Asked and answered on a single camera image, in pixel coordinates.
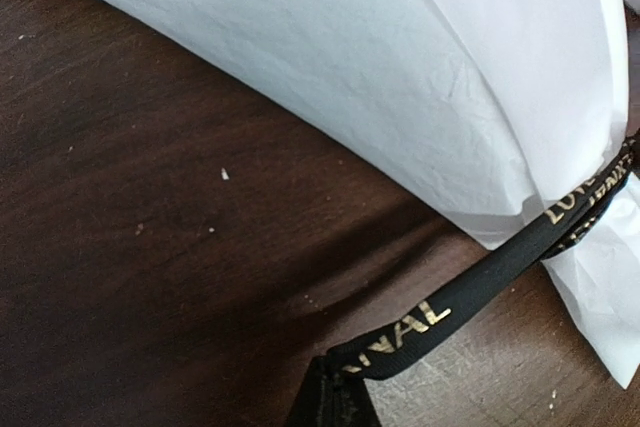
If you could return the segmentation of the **white wrapping paper sheet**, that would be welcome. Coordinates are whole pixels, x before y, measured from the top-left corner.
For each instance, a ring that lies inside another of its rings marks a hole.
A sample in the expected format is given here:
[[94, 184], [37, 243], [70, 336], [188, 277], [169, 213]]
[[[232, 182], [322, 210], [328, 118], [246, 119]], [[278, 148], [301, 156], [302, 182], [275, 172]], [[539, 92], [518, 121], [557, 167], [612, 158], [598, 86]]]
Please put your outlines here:
[[535, 262], [614, 379], [639, 365], [639, 180], [622, 0], [104, 0], [379, 168], [488, 248], [332, 348], [375, 380]]

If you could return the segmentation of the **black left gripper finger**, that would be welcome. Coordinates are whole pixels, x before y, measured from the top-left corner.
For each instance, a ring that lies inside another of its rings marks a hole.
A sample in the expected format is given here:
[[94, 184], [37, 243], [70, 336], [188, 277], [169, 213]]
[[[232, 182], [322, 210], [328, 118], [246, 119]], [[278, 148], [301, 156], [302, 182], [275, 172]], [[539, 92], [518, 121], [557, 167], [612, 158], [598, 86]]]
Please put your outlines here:
[[332, 373], [314, 357], [287, 417], [288, 427], [381, 427], [362, 379]]

